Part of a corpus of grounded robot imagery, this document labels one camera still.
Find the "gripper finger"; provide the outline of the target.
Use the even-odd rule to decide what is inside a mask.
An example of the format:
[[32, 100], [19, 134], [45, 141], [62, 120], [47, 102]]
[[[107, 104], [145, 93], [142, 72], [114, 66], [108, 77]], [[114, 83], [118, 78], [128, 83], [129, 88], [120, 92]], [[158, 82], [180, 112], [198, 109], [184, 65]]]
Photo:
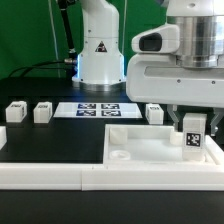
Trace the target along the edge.
[[224, 108], [214, 108], [214, 117], [211, 120], [210, 127], [211, 127], [211, 135], [215, 136], [217, 132], [217, 125], [224, 117]]

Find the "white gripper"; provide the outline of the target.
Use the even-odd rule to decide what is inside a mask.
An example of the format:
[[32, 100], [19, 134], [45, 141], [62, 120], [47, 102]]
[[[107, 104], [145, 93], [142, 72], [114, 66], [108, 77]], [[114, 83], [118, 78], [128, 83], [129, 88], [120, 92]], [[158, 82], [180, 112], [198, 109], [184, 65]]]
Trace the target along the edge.
[[164, 24], [132, 39], [126, 92], [134, 102], [170, 104], [179, 129], [177, 105], [224, 108], [224, 39], [215, 32]]

